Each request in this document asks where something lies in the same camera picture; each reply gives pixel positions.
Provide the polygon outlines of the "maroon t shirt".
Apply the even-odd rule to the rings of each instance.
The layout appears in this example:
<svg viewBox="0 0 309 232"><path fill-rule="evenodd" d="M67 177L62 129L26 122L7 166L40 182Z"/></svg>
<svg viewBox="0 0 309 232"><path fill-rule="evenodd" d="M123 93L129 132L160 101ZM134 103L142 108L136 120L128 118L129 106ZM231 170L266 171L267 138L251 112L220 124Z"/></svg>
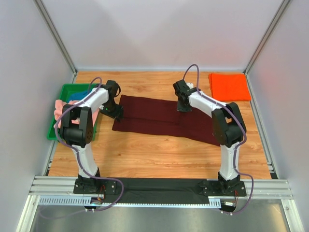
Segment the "maroon t shirt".
<svg viewBox="0 0 309 232"><path fill-rule="evenodd" d="M124 118L114 122L113 131L184 137L219 146L211 117L196 108L178 112L176 101L127 95L121 96L120 105Z"/></svg>

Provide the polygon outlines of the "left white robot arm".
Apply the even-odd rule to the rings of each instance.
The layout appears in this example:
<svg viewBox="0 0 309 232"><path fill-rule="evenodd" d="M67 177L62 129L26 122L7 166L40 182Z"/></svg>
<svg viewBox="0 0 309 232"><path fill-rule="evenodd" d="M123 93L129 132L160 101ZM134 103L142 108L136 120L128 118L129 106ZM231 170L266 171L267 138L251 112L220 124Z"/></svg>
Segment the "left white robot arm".
<svg viewBox="0 0 309 232"><path fill-rule="evenodd" d="M55 124L55 134L59 141L70 148L78 163L79 173L75 181L75 194L98 194L106 192L108 184L114 188L115 181L100 176L91 149L94 135L93 113L106 115L114 120L123 118L123 107L115 103L121 93L119 84L114 80L90 87L88 93L76 103L67 103Z"/></svg>

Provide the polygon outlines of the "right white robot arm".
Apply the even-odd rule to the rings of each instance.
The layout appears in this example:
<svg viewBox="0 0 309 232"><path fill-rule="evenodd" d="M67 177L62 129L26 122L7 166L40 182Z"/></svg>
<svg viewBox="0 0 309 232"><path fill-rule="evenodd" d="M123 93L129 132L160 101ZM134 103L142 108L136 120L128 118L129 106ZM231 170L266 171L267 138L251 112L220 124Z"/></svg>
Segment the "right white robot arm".
<svg viewBox="0 0 309 232"><path fill-rule="evenodd" d="M198 88L190 88L180 80L173 84L178 98L177 110L191 112L196 108L212 119L213 135L220 144L221 167L217 180L203 180L198 185L205 196L246 196L244 182L240 179L238 160L240 143L246 127L239 107L232 102L226 104L208 97Z"/></svg>

